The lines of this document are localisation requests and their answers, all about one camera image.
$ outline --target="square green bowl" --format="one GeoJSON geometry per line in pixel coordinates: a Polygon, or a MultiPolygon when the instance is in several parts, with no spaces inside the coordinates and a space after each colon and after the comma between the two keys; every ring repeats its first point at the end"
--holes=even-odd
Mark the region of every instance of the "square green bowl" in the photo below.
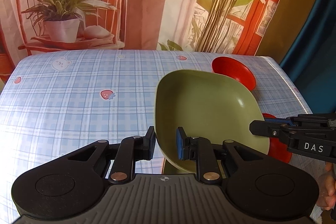
{"type": "Polygon", "coordinates": [[[178,127],[183,127],[189,137],[204,137],[214,144],[235,140],[267,154],[269,138],[249,131],[254,120],[264,120],[255,98],[244,85],[228,76],[177,70],[165,75],[157,85],[157,142],[169,163],[183,172],[196,173],[196,164],[177,156],[178,127]]]}

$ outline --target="tablecloth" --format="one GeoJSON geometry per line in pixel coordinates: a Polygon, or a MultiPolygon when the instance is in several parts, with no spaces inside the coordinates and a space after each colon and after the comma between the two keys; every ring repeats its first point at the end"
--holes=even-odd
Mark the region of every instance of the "tablecloth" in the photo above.
{"type": "MultiPolygon", "coordinates": [[[[155,90],[167,73],[211,71],[220,54],[179,51],[83,50],[23,59],[0,95],[0,222],[17,217],[11,186],[23,172],[99,139],[110,143],[142,135],[154,125],[155,90]]],[[[237,56],[257,81],[252,91],[262,112],[277,117],[310,113],[299,91],[268,57],[237,56]]],[[[157,146],[138,173],[160,173],[157,146]]],[[[290,164],[317,178],[324,163],[294,155],[290,164]]],[[[315,208],[312,217],[320,211],[315,208]]]]}

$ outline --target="potted plant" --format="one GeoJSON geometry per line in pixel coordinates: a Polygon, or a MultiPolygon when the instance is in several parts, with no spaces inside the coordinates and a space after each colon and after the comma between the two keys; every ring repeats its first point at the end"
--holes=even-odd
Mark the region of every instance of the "potted plant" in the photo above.
{"type": "Polygon", "coordinates": [[[22,13],[30,13],[33,26],[43,21],[52,41],[75,42],[80,21],[85,15],[97,15],[97,9],[116,10],[102,0],[37,0],[22,13]]]}

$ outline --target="white flower pot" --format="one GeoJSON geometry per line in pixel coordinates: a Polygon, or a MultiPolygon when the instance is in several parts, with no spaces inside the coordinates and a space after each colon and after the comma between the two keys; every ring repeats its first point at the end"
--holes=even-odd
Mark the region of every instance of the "white flower pot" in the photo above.
{"type": "Polygon", "coordinates": [[[75,42],[79,22],[78,18],[63,21],[44,21],[44,26],[52,41],[75,42]]]}

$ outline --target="white bear face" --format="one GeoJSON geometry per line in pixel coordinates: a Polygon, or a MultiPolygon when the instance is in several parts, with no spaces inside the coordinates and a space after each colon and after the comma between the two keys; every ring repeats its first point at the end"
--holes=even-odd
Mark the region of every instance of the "white bear face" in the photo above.
{"type": "Polygon", "coordinates": [[[64,56],[54,60],[51,63],[51,66],[55,69],[55,70],[65,70],[69,65],[72,64],[72,61],[70,60],[66,60],[64,56]]]}

